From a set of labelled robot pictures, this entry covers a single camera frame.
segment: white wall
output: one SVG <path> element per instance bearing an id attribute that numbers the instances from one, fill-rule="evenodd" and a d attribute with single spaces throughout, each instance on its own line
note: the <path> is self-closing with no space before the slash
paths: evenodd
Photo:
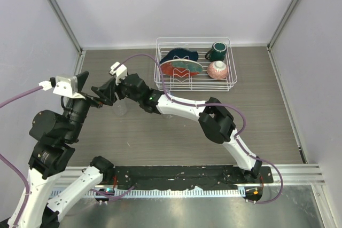
<path id="1" fill-rule="evenodd" d="M 72 74 L 77 53 L 47 0 L 0 0 L 0 102 L 60 73 Z M 43 109 L 60 110 L 52 92 L 37 92 L 0 110 L 0 152 L 27 175 L 36 141 L 28 135 Z M 14 211 L 24 185 L 0 161 L 0 221 Z"/>
<path id="2" fill-rule="evenodd" d="M 302 0 L 274 47 L 310 162 L 342 211 L 342 0 Z"/>
<path id="3" fill-rule="evenodd" d="M 162 36 L 266 44 L 290 0 L 57 0 L 83 47 L 155 45 Z"/>

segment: shiny floor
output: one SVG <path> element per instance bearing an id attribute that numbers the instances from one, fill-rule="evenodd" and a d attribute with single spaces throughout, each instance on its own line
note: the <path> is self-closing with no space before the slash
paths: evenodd
<path id="1" fill-rule="evenodd" d="M 262 200 L 273 198 L 278 190 L 265 187 Z M 69 213 L 79 214 L 65 217 L 60 228 L 324 227 L 310 186 L 287 186 L 278 200 L 266 205 L 242 198 L 191 198 L 121 200 L 88 207 L 94 201 L 78 202 Z"/>
<path id="2" fill-rule="evenodd" d="M 155 49 L 87 51 L 83 70 L 90 76 L 85 92 L 109 78 L 109 68 L 137 53 L 155 55 Z M 242 138 L 258 156 L 275 163 L 302 163 L 296 140 L 282 100 L 276 77 L 265 47 L 233 48 L 238 81 L 229 92 L 178 92 L 178 97 L 208 100 L 216 97 L 238 107 L 247 118 Z M 127 63 L 128 72 L 138 73 L 150 87 L 154 63 L 138 57 Z M 117 166 L 235 164 L 221 146 L 204 136 L 199 124 L 180 117 L 166 120 L 144 112 L 127 100 L 128 113 L 116 116 L 110 107 L 92 108 L 74 144 L 76 152 L 70 166 L 87 166 L 94 156 L 102 155 Z M 234 112 L 237 127 L 241 118 Z"/>

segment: bowl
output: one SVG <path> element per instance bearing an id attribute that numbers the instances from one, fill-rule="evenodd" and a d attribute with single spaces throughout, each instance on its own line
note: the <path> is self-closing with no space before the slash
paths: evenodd
<path id="1" fill-rule="evenodd" d="M 228 76 L 228 66 L 223 61 L 214 61 L 209 65 L 207 72 L 215 80 L 225 80 Z"/>

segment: dish rack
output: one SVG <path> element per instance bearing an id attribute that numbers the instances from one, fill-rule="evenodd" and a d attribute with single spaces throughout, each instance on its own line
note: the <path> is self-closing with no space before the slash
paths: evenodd
<path id="1" fill-rule="evenodd" d="M 215 80 L 207 74 L 207 68 L 211 63 L 205 59 L 205 54 L 211 49 L 214 42 L 222 42 L 227 45 L 227 53 L 224 63 L 228 66 L 228 76 L 225 80 Z M 154 66 L 154 82 L 158 90 L 162 90 L 162 76 L 165 87 L 170 91 L 229 91 L 237 82 L 233 52 L 230 39 L 227 37 L 160 37 L 156 43 L 156 60 L 160 60 L 173 48 L 185 48 L 198 52 L 198 63 L 203 66 L 203 71 L 193 77 L 190 71 L 182 76 L 167 76 L 161 74 L 158 66 Z"/>

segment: gray wood tabletop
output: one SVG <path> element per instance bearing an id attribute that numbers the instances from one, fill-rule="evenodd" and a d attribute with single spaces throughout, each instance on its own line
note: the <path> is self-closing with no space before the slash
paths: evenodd
<path id="1" fill-rule="evenodd" d="M 87 51 L 82 70 L 90 72 L 84 91 L 100 86 L 110 76 L 108 70 L 116 61 L 136 53 L 155 56 L 155 49 Z M 233 48 L 238 81 L 229 92 L 175 91 L 178 97 L 208 100 L 216 97 L 222 103 L 238 107 L 247 118 L 242 134 L 246 145 L 256 155 L 278 164 L 302 163 L 282 96 L 265 47 Z M 137 57 L 126 63 L 130 74 L 138 73 L 152 88 L 154 63 Z M 204 136 L 197 122 L 181 117 L 164 119 L 144 112 L 126 99 L 128 112 L 116 116 L 111 107 L 91 108 L 79 136 L 73 144 L 76 152 L 69 166 L 87 166 L 101 155 L 124 166 L 235 164 L 223 146 Z M 237 127 L 242 120 L 232 111 Z"/>

